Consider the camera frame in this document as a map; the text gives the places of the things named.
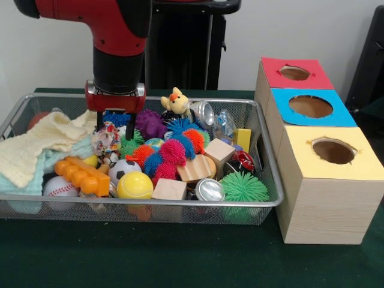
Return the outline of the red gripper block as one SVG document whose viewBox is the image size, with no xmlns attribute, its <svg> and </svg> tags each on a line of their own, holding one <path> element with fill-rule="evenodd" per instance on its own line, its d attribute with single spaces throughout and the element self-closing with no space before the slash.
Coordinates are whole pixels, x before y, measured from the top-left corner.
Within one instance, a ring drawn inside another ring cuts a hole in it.
<svg viewBox="0 0 384 288">
<path fill-rule="evenodd" d="M 85 85 L 85 98 L 88 110 L 97 112 L 96 131 L 104 127 L 104 111 L 115 110 L 129 113 L 130 119 L 126 125 L 125 139 L 134 137 L 136 115 L 145 104 L 146 89 L 143 83 L 138 83 L 135 91 L 129 94 L 108 94 L 94 85 L 93 80 L 88 80 Z"/>
</svg>

